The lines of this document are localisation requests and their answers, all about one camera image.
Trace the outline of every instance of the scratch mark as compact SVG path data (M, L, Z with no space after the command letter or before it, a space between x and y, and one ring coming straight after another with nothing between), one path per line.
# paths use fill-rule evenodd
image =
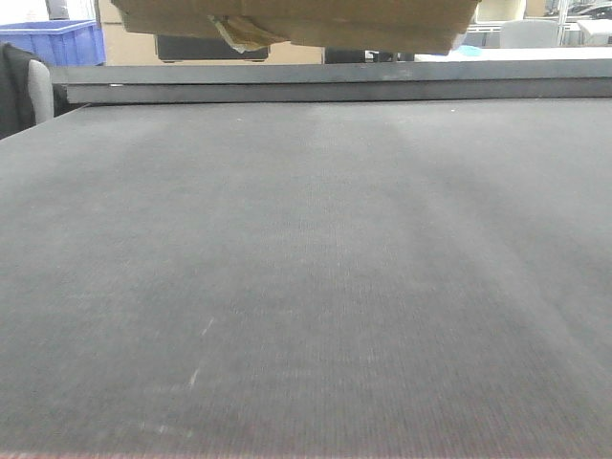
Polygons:
M212 319L210 320L210 322L208 323L207 328L205 328L205 329L202 331L202 336L204 336L204 335L207 333L207 331L210 329L210 326L211 326L213 323L214 323L214 318L212 318Z
M191 379L189 380L189 388L190 389L193 389L193 387L195 386L195 381L198 379L198 375L199 374L200 374L200 368L195 370L195 372L193 373L193 376L191 376Z
M164 426L164 425L157 426L157 425L153 425L149 423L141 423L140 428L141 428L141 431L143 432L158 433L160 435L174 435L177 437L185 437L185 438L191 438L193 436L192 430L187 430L184 428L176 428L176 427L171 427L171 426Z

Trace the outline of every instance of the blue storage bin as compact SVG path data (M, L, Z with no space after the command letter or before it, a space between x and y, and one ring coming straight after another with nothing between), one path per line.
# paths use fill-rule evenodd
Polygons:
M0 40L53 65L99 65L106 60L102 30L93 20L0 25Z

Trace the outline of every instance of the conveyor belt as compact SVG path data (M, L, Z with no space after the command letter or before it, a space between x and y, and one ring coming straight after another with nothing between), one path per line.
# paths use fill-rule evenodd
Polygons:
M0 449L611 457L611 113L92 107L0 142Z

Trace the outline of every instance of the metal rail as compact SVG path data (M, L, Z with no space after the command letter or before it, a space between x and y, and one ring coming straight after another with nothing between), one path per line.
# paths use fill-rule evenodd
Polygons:
M72 103L610 98L612 60L53 69Z

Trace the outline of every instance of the black jacket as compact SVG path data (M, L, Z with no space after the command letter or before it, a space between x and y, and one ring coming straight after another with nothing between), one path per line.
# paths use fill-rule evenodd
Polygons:
M0 139L35 125L28 95L30 61L38 58L0 42Z

